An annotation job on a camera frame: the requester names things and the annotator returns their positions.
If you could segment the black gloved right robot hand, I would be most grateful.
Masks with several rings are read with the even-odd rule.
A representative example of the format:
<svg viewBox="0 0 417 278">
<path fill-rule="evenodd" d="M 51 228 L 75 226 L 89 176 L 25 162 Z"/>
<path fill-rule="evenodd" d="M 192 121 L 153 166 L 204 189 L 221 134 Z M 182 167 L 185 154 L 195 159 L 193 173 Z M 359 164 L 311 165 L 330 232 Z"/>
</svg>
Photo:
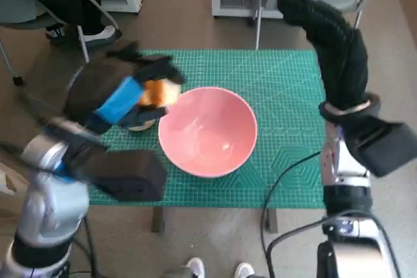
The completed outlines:
<svg viewBox="0 0 417 278">
<path fill-rule="evenodd" d="M 326 101 L 347 110 L 368 101 L 367 50 L 362 34 L 333 6 L 316 0 L 277 0 L 283 20 L 301 27 L 314 47 Z"/>
</svg>

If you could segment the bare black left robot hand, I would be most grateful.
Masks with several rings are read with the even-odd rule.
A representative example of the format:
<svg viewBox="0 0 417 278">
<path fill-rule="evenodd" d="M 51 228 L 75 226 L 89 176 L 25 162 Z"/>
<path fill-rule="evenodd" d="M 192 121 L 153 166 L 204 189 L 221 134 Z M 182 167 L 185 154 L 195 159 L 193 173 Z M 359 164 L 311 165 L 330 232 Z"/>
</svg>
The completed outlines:
<svg viewBox="0 0 417 278">
<path fill-rule="evenodd" d="M 169 55 L 144 55 L 137 42 L 90 60 L 74 78 L 65 100 L 67 119 L 97 134 L 120 126 L 150 128 L 174 104 L 185 77 Z"/>
</svg>

